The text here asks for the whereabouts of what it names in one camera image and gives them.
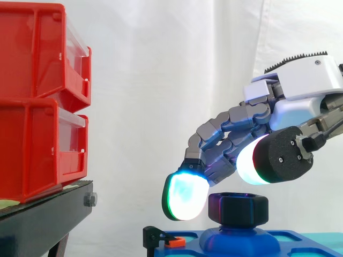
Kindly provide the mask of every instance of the blue plastic base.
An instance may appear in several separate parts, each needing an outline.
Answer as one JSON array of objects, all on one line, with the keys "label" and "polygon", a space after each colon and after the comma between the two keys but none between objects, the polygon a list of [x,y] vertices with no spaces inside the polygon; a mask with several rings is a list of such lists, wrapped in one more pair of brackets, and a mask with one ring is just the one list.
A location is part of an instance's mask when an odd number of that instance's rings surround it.
[{"label": "blue plastic base", "polygon": [[[308,234],[310,238],[287,230],[228,230],[221,228],[206,231],[169,231],[173,236],[185,237],[186,247],[166,248],[163,242],[155,250],[155,257],[315,257],[315,256],[343,256],[342,254],[324,246],[337,245],[333,238],[323,235],[339,235],[343,247],[343,234]],[[318,243],[322,238],[324,245]]]}]

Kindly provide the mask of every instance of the orange clip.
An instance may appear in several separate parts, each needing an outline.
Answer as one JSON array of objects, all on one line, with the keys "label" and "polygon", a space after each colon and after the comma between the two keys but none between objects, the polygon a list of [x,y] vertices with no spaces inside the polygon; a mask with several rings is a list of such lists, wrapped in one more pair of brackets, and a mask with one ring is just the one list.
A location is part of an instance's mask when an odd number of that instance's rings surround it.
[{"label": "orange clip", "polygon": [[176,248],[176,247],[182,247],[182,246],[186,246],[186,239],[183,237],[176,237],[177,240],[172,240],[169,241],[169,245],[167,245],[165,243],[165,247],[168,248]]}]

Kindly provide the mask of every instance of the black clamp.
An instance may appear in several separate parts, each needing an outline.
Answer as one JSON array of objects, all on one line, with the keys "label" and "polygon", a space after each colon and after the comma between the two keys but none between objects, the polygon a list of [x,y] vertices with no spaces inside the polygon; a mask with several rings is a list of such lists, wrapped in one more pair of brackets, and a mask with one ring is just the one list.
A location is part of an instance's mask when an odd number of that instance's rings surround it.
[{"label": "black clamp", "polygon": [[173,240],[177,240],[177,238],[154,226],[143,228],[143,247],[147,249],[147,257],[154,257],[155,248],[160,246],[160,241],[169,244],[169,241]]}]

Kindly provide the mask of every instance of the black cable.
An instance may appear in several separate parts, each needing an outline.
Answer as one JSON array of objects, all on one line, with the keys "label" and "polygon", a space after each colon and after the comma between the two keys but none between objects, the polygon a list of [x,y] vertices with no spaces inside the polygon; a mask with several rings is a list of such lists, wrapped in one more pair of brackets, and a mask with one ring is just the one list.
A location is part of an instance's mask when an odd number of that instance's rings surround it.
[{"label": "black cable", "polygon": [[327,131],[318,132],[311,135],[310,137],[305,137],[304,139],[302,139],[302,146],[308,153],[321,149],[326,144],[326,141],[330,137],[331,133],[342,125],[343,119],[333,124]]},{"label": "black cable", "polygon": [[340,126],[343,125],[343,119],[339,120],[335,124],[333,124],[327,131],[323,132],[323,136],[325,139],[328,139],[330,134],[338,129]]}]

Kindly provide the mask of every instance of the robotic hand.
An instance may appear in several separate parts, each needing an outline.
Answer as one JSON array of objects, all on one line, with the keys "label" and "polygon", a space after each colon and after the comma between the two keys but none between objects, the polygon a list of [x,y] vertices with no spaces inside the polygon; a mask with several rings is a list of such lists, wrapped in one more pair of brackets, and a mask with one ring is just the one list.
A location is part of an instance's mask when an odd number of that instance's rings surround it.
[{"label": "robotic hand", "polygon": [[163,189],[169,219],[195,218],[209,187],[236,169],[253,185],[297,179],[311,169],[312,152],[343,132],[343,65],[326,52],[284,59],[245,86],[244,97],[189,139]]}]

